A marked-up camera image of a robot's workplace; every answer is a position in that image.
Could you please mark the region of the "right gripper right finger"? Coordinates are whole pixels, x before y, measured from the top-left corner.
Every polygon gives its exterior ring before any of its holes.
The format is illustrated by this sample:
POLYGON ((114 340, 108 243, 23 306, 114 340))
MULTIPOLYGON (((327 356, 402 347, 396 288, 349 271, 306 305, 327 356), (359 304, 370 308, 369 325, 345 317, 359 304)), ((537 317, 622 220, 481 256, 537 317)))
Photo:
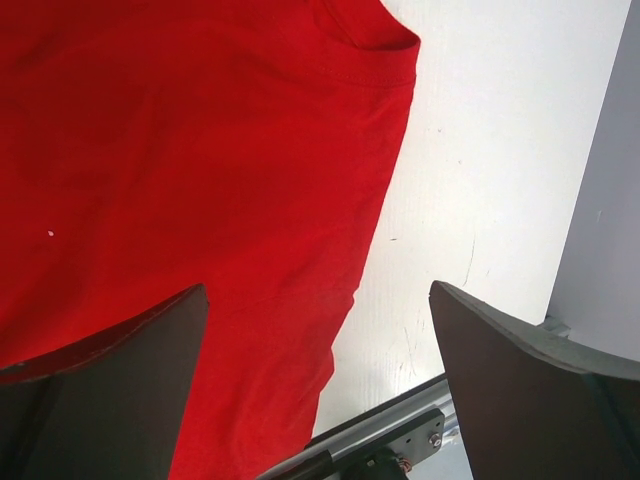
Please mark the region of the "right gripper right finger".
POLYGON ((638 362, 445 282, 432 283, 429 303, 474 478, 638 478, 638 362))

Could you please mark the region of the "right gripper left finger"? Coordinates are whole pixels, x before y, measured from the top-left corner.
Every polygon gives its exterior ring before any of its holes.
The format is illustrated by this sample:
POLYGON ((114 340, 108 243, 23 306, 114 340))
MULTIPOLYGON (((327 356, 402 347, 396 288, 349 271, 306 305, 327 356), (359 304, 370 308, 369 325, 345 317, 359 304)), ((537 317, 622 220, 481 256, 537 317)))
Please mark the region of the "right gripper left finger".
POLYGON ((168 478, 207 316, 196 285, 3 368, 2 478, 168 478))

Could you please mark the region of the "red t shirt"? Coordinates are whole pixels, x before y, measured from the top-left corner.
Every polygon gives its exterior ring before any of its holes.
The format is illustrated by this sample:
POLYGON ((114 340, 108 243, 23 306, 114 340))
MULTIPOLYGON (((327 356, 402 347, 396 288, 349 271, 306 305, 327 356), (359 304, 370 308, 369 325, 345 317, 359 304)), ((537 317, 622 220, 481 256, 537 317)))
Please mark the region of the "red t shirt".
POLYGON ((200 284, 171 477, 303 448, 419 49, 378 1, 3 2, 2 365, 200 284))

